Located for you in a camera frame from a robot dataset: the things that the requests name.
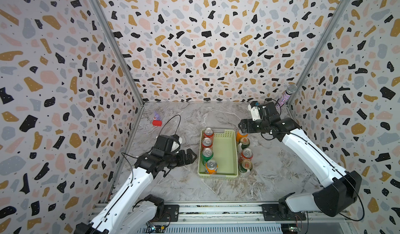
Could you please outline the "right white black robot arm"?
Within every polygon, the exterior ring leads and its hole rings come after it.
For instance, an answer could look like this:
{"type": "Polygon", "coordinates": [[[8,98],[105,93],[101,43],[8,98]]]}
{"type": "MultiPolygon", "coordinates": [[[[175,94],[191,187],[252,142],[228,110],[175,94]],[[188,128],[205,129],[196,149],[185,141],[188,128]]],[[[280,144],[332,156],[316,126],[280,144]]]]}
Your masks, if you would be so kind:
{"type": "Polygon", "coordinates": [[[243,119],[238,124],[247,134],[268,134],[278,139],[308,166],[322,185],[313,193],[290,193],[279,200],[282,215],[292,212],[320,211],[335,217],[359,198],[362,178],[348,172],[320,150],[291,118],[271,122],[267,119],[243,119]]]}

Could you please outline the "orange soda can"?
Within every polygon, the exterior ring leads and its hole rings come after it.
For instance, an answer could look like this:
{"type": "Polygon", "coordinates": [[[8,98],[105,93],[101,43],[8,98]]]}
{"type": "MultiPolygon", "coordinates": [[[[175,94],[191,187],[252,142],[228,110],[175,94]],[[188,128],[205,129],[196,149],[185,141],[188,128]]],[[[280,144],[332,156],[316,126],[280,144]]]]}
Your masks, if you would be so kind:
{"type": "Polygon", "coordinates": [[[218,169],[218,164],[215,160],[211,159],[205,163],[205,172],[207,174],[215,174],[218,169]]]}
{"type": "Polygon", "coordinates": [[[239,130],[236,132],[236,137],[235,137],[236,143],[239,144],[240,140],[241,140],[242,138],[247,137],[247,136],[248,136],[247,133],[244,133],[244,132],[242,132],[242,131],[239,129],[239,130]]]}

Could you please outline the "green white can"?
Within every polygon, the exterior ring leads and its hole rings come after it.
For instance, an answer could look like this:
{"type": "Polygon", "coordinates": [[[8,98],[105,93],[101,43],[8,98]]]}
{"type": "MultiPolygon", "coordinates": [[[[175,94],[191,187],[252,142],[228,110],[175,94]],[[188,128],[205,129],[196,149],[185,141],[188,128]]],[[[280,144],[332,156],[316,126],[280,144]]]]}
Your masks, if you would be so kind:
{"type": "Polygon", "coordinates": [[[250,146],[250,140],[248,137],[243,137],[240,139],[239,141],[239,148],[241,150],[245,149],[245,148],[249,148],[250,146]]]}

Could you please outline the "green red beer can front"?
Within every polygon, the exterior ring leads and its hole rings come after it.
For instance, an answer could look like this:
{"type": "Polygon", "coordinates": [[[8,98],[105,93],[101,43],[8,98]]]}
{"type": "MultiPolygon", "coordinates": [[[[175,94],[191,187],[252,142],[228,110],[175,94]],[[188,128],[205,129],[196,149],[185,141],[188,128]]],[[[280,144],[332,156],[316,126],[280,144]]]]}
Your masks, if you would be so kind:
{"type": "Polygon", "coordinates": [[[240,175],[248,176],[253,169],[253,163],[249,159],[243,159],[238,163],[238,170],[240,175]]]}

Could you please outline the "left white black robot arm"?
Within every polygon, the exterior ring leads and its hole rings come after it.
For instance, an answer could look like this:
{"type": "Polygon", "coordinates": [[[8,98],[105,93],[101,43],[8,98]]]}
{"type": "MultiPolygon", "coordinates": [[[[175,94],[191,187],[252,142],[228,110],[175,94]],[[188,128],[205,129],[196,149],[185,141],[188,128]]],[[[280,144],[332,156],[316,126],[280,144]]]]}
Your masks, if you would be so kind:
{"type": "Polygon", "coordinates": [[[140,202],[137,210],[133,209],[134,204],[158,173],[162,172],[165,177],[168,174],[165,169],[172,170],[192,164],[197,158],[198,155],[192,149],[176,153],[155,149],[139,156],[131,175],[107,206],[90,223],[78,224],[74,233],[133,234],[150,220],[161,218],[164,206],[160,198],[148,196],[140,202]]]}

